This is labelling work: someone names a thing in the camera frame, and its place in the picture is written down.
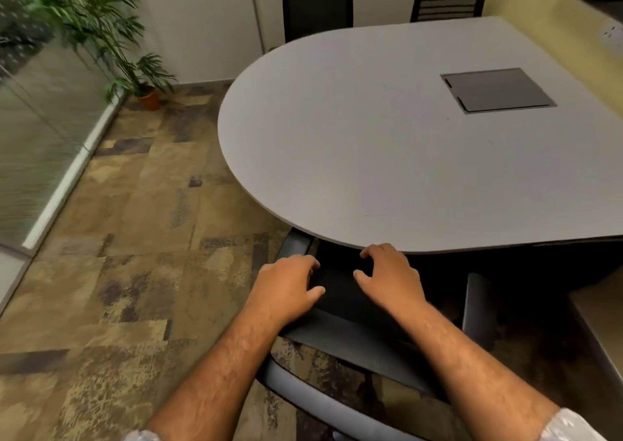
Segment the person's right hand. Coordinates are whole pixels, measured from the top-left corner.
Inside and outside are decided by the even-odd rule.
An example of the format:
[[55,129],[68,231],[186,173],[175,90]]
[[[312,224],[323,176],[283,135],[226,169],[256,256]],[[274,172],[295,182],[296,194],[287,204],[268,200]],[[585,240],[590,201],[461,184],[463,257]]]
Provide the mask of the person's right hand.
[[379,295],[368,297],[390,315],[398,317],[410,306],[426,303],[419,272],[393,245],[369,245],[361,251],[360,257],[372,260],[372,275],[379,279]]

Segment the person's left hand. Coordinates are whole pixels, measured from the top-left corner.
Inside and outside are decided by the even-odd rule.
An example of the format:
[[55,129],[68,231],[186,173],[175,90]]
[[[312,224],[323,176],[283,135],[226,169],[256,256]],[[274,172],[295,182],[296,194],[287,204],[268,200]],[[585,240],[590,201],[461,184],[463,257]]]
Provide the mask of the person's left hand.
[[320,264],[314,256],[294,255],[264,265],[253,284],[243,313],[261,327],[277,334],[308,311],[293,311],[297,288],[308,289],[308,282]]

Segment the black grey office chair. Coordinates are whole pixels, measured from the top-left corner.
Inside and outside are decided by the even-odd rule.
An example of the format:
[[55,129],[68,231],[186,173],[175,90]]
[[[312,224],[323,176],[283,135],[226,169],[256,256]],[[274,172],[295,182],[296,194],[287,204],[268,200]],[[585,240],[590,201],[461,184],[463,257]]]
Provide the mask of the black grey office chair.
[[[432,367],[406,332],[358,287],[352,272],[361,265],[359,251],[325,240],[318,242],[322,267],[311,284],[325,287],[323,298],[280,336],[335,358],[362,373],[363,393],[374,394],[373,375],[380,375],[448,402]],[[496,327],[492,284],[485,277],[494,250],[408,256],[433,278],[433,301],[458,296],[460,321],[455,325],[484,350],[491,351]],[[292,406],[331,428],[335,439],[356,441],[431,441],[396,429],[316,389],[285,369],[272,355],[262,363],[256,380]]]

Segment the person's right forearm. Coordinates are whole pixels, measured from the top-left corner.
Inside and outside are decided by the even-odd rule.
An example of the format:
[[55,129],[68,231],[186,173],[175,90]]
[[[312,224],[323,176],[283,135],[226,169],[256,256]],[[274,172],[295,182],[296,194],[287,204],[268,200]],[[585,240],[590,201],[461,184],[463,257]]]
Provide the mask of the person's right forearm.
[[399,301],[387,311],[424,354],[474,441],[539,441],[559,406],[426,301]]

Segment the person's left forearm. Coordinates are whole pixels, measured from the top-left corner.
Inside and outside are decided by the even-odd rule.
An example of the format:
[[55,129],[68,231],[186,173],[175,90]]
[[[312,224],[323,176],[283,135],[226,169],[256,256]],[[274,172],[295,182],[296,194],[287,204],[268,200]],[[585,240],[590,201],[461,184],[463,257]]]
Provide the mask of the person's left forearm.
[[232,441],[255,375],[287,315],[246,306],[146,424],[160,441]]

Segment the beige wooden cabinet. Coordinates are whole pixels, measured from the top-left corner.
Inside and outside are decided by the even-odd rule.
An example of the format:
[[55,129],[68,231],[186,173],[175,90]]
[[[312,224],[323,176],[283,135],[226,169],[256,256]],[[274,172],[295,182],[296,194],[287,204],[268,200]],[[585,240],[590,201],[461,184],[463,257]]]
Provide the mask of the beige wooden cabinet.
[[599,366],[623,397],[623,264],[569,299]]

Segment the white right shirt sleeve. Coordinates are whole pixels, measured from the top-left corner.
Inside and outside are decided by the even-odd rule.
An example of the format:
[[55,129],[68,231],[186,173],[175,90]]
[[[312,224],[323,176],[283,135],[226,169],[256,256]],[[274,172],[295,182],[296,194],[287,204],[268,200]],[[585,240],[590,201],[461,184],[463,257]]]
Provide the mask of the white right shirt sleeve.
[[607,441],[580,414],[562,408],[548,421],[537,441]]

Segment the terracotta plant pot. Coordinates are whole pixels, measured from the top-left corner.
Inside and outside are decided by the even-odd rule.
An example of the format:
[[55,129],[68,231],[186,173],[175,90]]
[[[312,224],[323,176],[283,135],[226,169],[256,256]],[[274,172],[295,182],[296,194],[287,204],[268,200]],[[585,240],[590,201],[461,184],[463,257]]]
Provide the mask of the terracotta plant pot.
[[135,98],[145,111],[155,112],[161,107],[159,90],[151,85],[147,85],[143,90],[137,92]]

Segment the black mesh-back chair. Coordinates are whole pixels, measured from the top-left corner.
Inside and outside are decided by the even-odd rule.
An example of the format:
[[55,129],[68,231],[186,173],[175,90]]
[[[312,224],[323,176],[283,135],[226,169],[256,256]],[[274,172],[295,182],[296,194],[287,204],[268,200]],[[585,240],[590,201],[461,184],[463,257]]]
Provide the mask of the black mesh-back chair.
[[353,0],[282,0],[285,43],[354,27]]

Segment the green potted palm plant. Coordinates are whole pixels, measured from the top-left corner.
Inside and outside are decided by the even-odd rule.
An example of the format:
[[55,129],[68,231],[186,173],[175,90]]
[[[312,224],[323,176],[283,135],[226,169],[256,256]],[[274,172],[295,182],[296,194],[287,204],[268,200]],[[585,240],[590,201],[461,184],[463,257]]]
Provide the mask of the green potted palm plant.
[[61,43],[74,52],[86,51],[105,68],[107,103],[151,85],[172,93],[176,77],[160,55],[141,54],[146,31],[138,15],[139,0],[26,0],[26,10],[46,23]]

